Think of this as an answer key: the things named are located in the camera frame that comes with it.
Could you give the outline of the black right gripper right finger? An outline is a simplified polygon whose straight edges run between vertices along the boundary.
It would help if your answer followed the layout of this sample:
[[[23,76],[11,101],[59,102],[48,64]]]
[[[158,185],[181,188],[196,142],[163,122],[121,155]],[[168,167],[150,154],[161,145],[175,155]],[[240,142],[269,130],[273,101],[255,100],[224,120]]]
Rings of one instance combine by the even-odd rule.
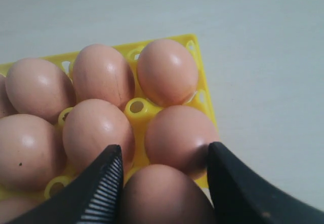
[[[263,179],[221,142],[209,144],[207,177],[217,223],[323,223],[323,211]]]

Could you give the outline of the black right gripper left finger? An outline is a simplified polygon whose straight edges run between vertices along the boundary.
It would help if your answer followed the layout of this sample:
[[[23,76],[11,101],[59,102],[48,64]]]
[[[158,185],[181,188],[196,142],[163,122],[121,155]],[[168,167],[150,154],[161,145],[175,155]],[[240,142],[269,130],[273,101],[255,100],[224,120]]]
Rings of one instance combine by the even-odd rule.
[[[55,196],[11,223],[116,223],[123,189],[123,160],[112,144]]]

